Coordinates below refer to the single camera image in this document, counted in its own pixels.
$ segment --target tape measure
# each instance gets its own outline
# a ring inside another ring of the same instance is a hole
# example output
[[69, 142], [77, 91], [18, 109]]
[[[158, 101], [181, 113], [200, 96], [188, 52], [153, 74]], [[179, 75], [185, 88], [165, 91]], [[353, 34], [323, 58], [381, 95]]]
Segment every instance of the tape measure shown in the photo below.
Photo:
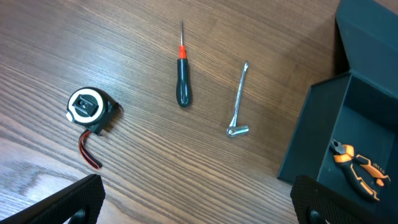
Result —
[[101, 168], [102, 164], [86, 150], [84, 141], [90, 133], [100, 135], [118, 108], [119, 103], [98, 88], [84, 87], [69, 97], [67, 118], [70, 122], [86, 128], [79, 138], [79, 150], [85, 160], [95, 169]]

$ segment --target red and black strap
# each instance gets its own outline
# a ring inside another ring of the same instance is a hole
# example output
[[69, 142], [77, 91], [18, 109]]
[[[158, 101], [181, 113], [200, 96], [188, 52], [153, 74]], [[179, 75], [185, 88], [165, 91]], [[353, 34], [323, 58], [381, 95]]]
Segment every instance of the red and black strap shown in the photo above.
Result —
[[102, 167], [102, 164], [96, 160], [85, 148], [84, 143], [85, 139], [90, 135], [91, 131], [86, 129], [79, 137], [79, 150], [80, 154], [85, 158], [85, 160], [94, 168], [99, 169]]

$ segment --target hand tool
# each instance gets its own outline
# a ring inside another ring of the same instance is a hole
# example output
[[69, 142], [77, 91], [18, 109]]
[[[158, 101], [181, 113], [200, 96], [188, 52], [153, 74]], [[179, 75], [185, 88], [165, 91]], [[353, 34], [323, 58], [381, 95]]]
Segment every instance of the hand tool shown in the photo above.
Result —
[[346, 178], [350, 184], [366, 199], [370, 201], [380, 201], [377, 197], [377, 192], [370, 188], [368, 184], [359, 177], [354, 170], [353, 162], [359, 164], [362, 168], [370, 173], [370, 175], [376, 178], [376, 183], [379, 186], [385, 186], [391, 182], [388, 175], [384, 175], [384, 170], [380, 171], [376, 167], [372, 166], [370, 159], [360, 155], [355, 154], [354, 147], [341, 144], [336, 139], [330, 141], [330, 149], [335, 154], [333, 157], [336, 164], [343, 170]]
[[119, 103], [104, 91], [93, 87], [80, 88], [68, 100], [68, 120], [86, 128], [79, 137], [80, 153], [95, 169], [101, 168], [102, 164], [86, 150], [84, 140], [90, 133], [100, 135], [101, 130], [111, 121], [118, 108]]
[[239, 82], [238, 94], [236, 95], [235, 111], [231, 123], [229, 124], [226, 134], [229, 137], [235, 137], [238, 135], [246, 134], [249, 132], [249, 127], [247, 125], [236, 127], [236, 120], [238, 119], [239, 104], [241, 102], [241, 96], [243, 92], [244, 77], [246, 76], [246, 71], [248, 70], [249, 62], [245, 61], [241, 81]]
[[181, 107], [187, 107], [191, 103], [191, 86], [189, 82], [189, 64], [187, 53], [183, 42], [183, 24], [180, 23], [181, 28], [181, 45], [180, 45], [180, 58], [177, 60], [177, 102]]

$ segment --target open box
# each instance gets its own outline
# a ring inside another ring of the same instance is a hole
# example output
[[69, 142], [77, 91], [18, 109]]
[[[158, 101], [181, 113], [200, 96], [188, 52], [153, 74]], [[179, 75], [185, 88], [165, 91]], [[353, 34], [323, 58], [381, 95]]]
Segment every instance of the open box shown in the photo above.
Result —
[[[311, 86], [278, 178], [293, 183], [307, 175], [370, 212], [398, 221], [398, 99], [350, 70]], [[377, 192], [380, 202], [363, 199], [336, 166], [329, 142], [354, 146], [391, 178], [378, 187], [359, 165], [357, 174]]]

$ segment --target wood grain surface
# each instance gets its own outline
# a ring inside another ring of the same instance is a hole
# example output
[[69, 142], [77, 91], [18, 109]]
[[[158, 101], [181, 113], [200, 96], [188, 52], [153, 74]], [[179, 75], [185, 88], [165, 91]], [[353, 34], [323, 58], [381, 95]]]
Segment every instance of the wood grain surface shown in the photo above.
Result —
[[[0, 0], [0, 220], [88, 174], [98, 223], [296, 223], [276, 179], [308, 87], [345, 69], [339, 0]], [[175, 99], [183, 19], [193, 104]], [[238, 123], [227, 138], [245, 60]], [[69, 96], [124, 108], [78, 152]]]

